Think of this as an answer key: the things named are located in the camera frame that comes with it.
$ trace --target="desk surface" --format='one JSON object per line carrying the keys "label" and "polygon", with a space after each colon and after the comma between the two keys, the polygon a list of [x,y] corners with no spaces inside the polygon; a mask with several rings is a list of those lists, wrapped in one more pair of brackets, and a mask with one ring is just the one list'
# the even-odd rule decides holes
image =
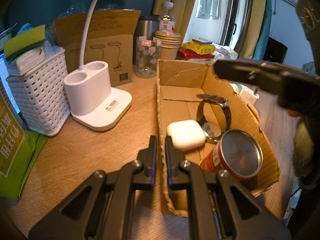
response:
{"label": "desk surface", "polygon": [[[94,132],[69,117],[60,133],[50,138],[41,151],[22,198],[19,201],[0,198],[13,222],[25,235],[95,170],[118,170],[148,146],[150,135],[158,134],[156,79],[133,75],[132,83],[119,88],[130,92],[133,100],[131,108],[112,130]],[[282,218],[292,188],[292,139],[296,119],[276,105],[275,97],[262,91],[259,94],[255,106],[281,169],[280,181],[264,193],[263,201],[274,215]],[[153,192],[136,194],[132,239],[188,239],[188,220],[163,215],[160,211],[158,173]]]}

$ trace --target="metal screw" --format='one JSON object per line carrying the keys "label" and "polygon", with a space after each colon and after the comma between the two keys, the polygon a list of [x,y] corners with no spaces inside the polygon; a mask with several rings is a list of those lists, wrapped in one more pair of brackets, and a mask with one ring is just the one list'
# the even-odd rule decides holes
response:
{"label": "metal screw", "polygon": [[219,170],[218,174],[219,174],[220,177],[224,178],[224,177],[227,177],[229,175],[229,171],[227,171],[227,170]]}
{"label": "metal screw", "polygon": [[142,165],[142,161],[140,160],[134,160],[132,162],[132,165],[135,166],[135,167],[140,167]]}
{"label": "metal screw", "polygon": [[248,74],[248,79],[249,80],[252,80],[256,77],[256,73],[254,71],[251,71],[249,74]]}
{"label": "metal screw", "polygon": [[191,162],[188,161],[188,160],[184,160],[184,161],[181,161],[180,162],[180,166],[183,166],[183,167],[189,167],[191,165]]}
{"label": "metal screw", "polygon": [[97,178],[97,179],[101,179],[103,177],[103,173],[102,171],[95,171],[93,173],[93,175]]}

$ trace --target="lamp base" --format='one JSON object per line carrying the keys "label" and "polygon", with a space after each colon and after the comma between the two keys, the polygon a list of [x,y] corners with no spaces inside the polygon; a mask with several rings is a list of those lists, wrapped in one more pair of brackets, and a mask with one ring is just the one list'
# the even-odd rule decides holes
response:
{"label": "lamp base", "polygon": [[132,104],[129,92],[111,87],[111,94],[91,113],[72,117],[79,123],[95,131],[107,131],[113,128]]}

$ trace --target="metal can lid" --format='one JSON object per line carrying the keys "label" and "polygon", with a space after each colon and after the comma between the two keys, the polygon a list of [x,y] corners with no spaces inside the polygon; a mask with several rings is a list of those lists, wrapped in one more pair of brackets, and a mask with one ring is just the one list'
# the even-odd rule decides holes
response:
{"label": "metal can lid", "polygon": [[226,131],[221,138],[220,150],[226,165],[238,176],[250,178],[261,169],[261,148],[257,141],[244,131]]}

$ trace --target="orange can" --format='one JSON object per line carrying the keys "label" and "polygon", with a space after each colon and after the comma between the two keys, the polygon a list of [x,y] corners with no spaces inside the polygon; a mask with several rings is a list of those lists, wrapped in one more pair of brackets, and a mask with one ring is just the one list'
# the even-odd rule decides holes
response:
{"label": "orange can", "polygon": [[226,131],[200,167],[206,171],[228,170],[236,179],[243,181],[258,174],[263,155],[257,141],[244,131]]}

